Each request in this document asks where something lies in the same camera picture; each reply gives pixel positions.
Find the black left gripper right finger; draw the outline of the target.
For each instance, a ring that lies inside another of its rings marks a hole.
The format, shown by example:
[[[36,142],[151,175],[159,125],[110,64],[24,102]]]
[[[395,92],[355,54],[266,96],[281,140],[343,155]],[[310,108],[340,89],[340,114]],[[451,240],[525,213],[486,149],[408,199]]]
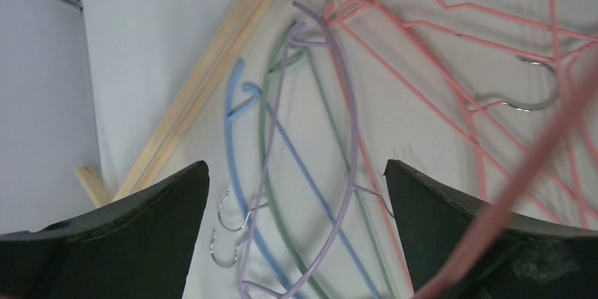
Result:
[[[486,202],[391,159],[385,172],[413,288],[447,275],[439,298],[596,298],[597,232],[512,214],[469,238]]]

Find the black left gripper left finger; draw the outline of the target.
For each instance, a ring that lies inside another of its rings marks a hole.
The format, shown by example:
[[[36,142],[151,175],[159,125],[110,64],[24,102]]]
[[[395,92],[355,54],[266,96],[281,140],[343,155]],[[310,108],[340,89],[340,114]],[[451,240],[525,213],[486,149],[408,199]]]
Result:
[[[181,298],[209,195],[197,161],[41,231],[1,236],[2,298]]]

